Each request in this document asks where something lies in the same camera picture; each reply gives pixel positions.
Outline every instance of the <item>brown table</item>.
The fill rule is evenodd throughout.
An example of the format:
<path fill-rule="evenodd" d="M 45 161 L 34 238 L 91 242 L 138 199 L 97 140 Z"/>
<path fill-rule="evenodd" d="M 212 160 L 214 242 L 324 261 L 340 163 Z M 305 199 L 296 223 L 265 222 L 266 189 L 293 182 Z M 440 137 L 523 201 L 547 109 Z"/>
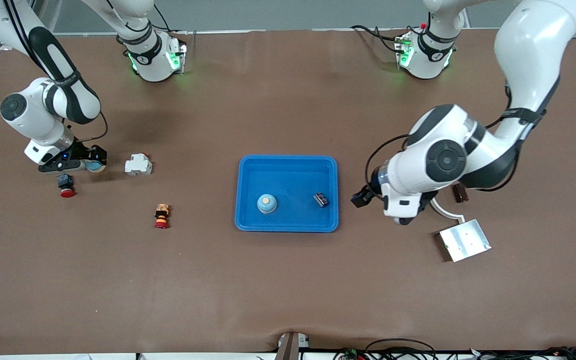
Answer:
<path fill-rule="evenodd" d="M 510 185 L 470 191 L 465 204 L 439 194 L 478 219 L 492 250 L 446 262 L 432 234 L 449 219 L 428 209 L 399 227 L 379 203 L 350 203 L 370 152 L 435 105 L 457 103 L 484 124 L 499 116 L 495 33 L 465 30 L 434 80 L 397 71 L 378 39 L 356 32 L 198 35 L 186 75 L 161 83 L 135 76 L 114 38 L 62 39 L 102 100 L 109 166 L 74 173 L 78 195 L 61 198 L 0 118 L 0 354 L 267 351 L 286 331 L 313 347 L 384 337 L 437 349 L 576 346 L 576 39 Z M 2 52 L 0 101 L 40 75 Z M 75 127 L 102 130 L 101 120 Z M 151 176 L 124 173 L 139 152 Z M 274 153 L 338 161 L 335 232 L 235 227 L 240 159 Z M 171 228 L 158 230 L 163 202 Z"/>

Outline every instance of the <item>blue tray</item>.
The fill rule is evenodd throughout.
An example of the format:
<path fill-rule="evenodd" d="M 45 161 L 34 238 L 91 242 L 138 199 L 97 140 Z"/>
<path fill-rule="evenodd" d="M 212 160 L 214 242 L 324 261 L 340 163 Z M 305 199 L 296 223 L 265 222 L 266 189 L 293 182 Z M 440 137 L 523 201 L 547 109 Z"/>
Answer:
<path fill-rule="evenodd" d="M 313 196 L 322 193 L 328 205 Z M 277 208 L 263 214 L 257 200 L 277 199 Z M 247 155 L 239 163 L 235 225 L 243 231 L 330 233 L 339 225 L 337 162 L 329 156 Z"/>

